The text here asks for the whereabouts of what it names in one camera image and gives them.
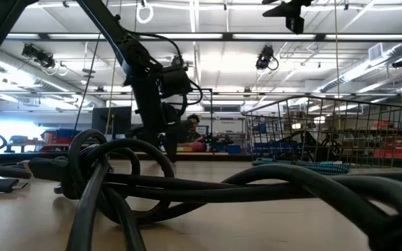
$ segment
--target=metal wire cart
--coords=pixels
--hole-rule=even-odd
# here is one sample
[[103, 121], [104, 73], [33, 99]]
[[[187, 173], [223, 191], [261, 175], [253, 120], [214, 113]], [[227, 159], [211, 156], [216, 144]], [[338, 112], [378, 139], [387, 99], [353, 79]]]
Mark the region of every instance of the metal wire cart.
[[254, 165], [308, 167], [323, 174], [357, 166], [392, 166], [400, 105], [293, 96], [244, 112]]

